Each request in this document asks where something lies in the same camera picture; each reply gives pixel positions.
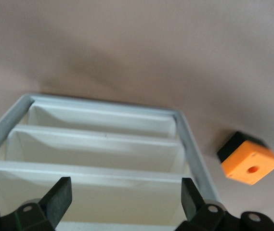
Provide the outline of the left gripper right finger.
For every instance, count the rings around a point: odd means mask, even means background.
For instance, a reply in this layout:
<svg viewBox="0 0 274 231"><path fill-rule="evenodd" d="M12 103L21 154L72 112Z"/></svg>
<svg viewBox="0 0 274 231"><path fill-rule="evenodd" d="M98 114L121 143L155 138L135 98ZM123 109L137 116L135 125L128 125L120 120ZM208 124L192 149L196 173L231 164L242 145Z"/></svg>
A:
<svg viewBox="0 0 274 231"><path fill-rule="evenodd" d="M237 218L218 202L206 202L191 178L182 179L181 203L186 220L177 231L274 231L274 222L262 213L246 211Z"/></svg>

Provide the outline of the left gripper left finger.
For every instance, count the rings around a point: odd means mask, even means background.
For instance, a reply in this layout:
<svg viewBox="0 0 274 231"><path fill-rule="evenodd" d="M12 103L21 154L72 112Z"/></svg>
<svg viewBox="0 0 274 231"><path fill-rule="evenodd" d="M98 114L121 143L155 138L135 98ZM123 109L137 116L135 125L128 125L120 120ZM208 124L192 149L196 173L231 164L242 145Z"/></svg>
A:
<svg viewBox="0 0 274 231"><path fill-rule="evenodd" d="M37 202L0 216L0 231L54 231L72 203L70 177L61 177Z"/></svg>

